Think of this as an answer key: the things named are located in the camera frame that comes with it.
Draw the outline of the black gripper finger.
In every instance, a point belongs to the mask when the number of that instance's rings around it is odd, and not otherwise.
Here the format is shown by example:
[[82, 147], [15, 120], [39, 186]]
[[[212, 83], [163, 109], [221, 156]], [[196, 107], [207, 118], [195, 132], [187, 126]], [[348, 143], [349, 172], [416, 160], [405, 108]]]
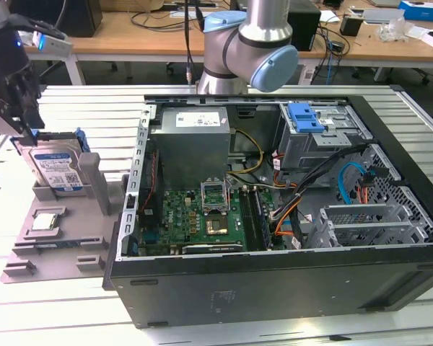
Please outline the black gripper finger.
[[41, 90], [34, 68], [23, 68], [0, 83], [0, 116], [6, 122], [6, 134], [19, 137], [25, 146], [37, 146], [33, 130], [44, 129], [38, 100]]

